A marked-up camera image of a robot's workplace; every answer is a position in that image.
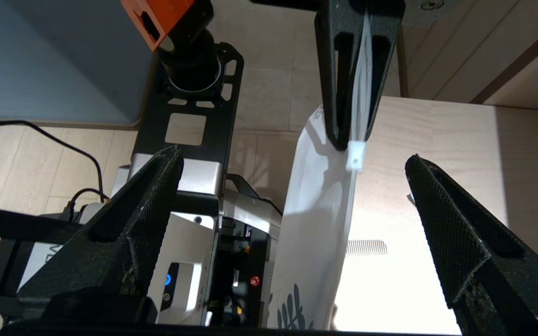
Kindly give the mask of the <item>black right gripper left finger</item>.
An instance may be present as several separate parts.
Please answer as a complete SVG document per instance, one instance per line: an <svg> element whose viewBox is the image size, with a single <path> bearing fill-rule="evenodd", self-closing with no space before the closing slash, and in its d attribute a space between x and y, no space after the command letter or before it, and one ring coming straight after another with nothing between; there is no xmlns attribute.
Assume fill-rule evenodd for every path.
<svg viewBox="0 0 538 336"><path fill-rule="evenodd" d="M19 290L49 301L85 288L144 296L151 285L184 168L178 146L159 151Z"/></svg>

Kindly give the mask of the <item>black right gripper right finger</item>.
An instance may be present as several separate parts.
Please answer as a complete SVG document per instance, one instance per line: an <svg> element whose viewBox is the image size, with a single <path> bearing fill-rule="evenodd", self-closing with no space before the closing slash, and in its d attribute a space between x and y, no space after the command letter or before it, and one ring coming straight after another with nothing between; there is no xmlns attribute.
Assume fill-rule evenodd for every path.
<svg viewBox="0 0 538 336"><path fill-rule="evenodd" d="M433 162L405 174L461 334L538 336L538 254Z"/></svg>

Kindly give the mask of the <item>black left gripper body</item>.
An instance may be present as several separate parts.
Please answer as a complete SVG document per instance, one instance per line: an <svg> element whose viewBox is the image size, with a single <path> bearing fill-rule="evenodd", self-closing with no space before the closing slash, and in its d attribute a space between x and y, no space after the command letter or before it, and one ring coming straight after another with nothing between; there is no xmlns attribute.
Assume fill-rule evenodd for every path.
<svg viewBox="0 0 538 336"><path fill-rule="evenodd" d="M327 0L252 0L251 2L263 6L300 9L314 12L319 12L327 7Z"/></svg>

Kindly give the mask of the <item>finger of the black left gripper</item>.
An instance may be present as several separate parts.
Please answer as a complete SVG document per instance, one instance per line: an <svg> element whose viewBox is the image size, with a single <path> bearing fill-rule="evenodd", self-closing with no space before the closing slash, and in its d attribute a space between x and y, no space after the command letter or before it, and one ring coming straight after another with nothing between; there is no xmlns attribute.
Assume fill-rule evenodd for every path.
<svg viewBox="0 0 538 336"><path fill-rule="evenodd" d="M345 151L352 128L352 95L365 0L321 0L315 36L326 135Z"/></svg>
<svg viewBox="0 0 538 336"><path fill-rule="evenodd" d="M401 0L366 1L362 32L362 64L366 66L362 97L367 119L364 140L371 136L401 23Z"/></svg>

